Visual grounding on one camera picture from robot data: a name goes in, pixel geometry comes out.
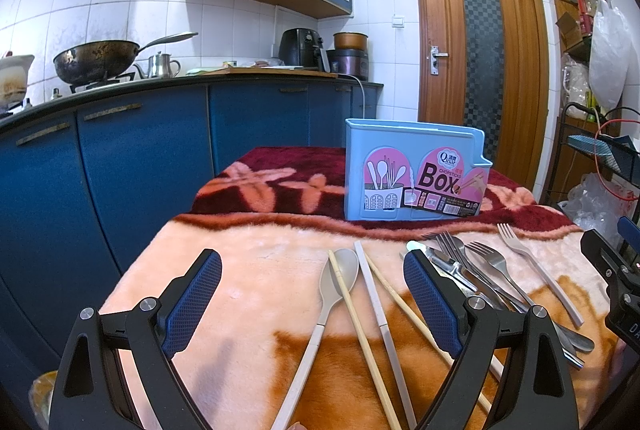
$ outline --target barcode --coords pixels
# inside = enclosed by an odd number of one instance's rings
[[[459,211],[460,206],[451,206],[450,204],[446,204],[445,207],[442,208],[442,212],[448,215],[457,215]]]

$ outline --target door handle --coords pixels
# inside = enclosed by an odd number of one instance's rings
[[[131,103],[123,106],[114,106],[113,108],[107,108],[105,110],[100,110],[99,112],[94,112],[92,114],[87,114],[83,117],[85,121],[92,121],[94,119],[98,119],[98,117],[104,117],[106,115],[117,114],[118,112],[124,112],[127,110],[135,110],[137,108],[142,108],[142,103]]]
[[[431,58],[429,60],[429,66],[431,67],[431,75],[438,75],[438,58],[449,58],[448,52],[440,52],[437,45],[431,45]]]
[[[60,123],[57,125],[53,125],[50,126],[49,128],[44,128],[43,130],[38,130],[37,132],[34,132],[33,134],[29,134],[26,137],[21,137],[20,139],[18,139],[15,142],[16,146],[22,146],[24,144],[27,144],[29,141],[33,141],[34,139],[37,139],[38,137],[43,137],[46,136],[48,134],[52,134],[53,132],[57,132],[58,130],[63,130],[65,128],[69,128],[70,124],[69,123]]]

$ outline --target blue textured gripper pad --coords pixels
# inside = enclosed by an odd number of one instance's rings
[[[411,252],[404,257],[404,281],[438,347],[449,352],[455,360],[462,351],[462,343],[458,337],[458,319]]]
[[[221,277],[222,260],[212,251],[166,319],[162,350],[169,359],[189,345]]]

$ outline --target metal screw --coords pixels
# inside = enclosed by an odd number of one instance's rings
[[[88,320],[93,315],[94,315],[94,310],[91,307],[85,307],[84,309],[82,309],[82,311],[80,311],[81,320]]]
[[[534,305],[531,310],[538,318],[544,318],[546,316],[546,309],[542,305]]]
[[[486,307],[486,302],[478,296],[472,296],[469,298],[469,307],[481,311]]]
[[[155,298],[145,298],[142,302],[140,302],[140,309],[142,309],[143,311],[152,311],[156,308],[156,304],[158,303],[156,302]]]

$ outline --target beige plastic spoon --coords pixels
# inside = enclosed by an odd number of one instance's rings
[[[335,251],[335,257],[338,261],[338,266],[340,267],[340,272],[342,273],[345,285],[350,291],[351,288],[353,288],[354,283],[356,283],[358,270],[360,269],[358,256],[356,256],[356,254],[350,249],[338,249]],[[298,400],[304,390],[306,379],[309,377],[311,366],[316,358],[316,353],[318,353],[318,347],[320,346],[320,340],[322,338],[322,333],[324,333],[324,326],[326,325],[327,318],[329,317],[329,312],[331,312],[331,309],[335,304],[342,300],[340,288],[337,284],[334,285],[334,279],[331,263],[327,260],[326,264],[324,264],[324,269],[322,269],[322,274],[320,275],[322,311],[320,311],[318,323],[316,323],[316,327],[314,328],[311,338],[309,339],[309,343],[306,346],[305,353],[298,365],[298,370],[293,377],[291,386],[289,386],[289,391],[282,402],[282,406],[276,416],[276,420],[273,422],[273,425],[271,425],[271,430],[286,430],[289,427],[289,421],[296,409],[296,406],[298,405]]]

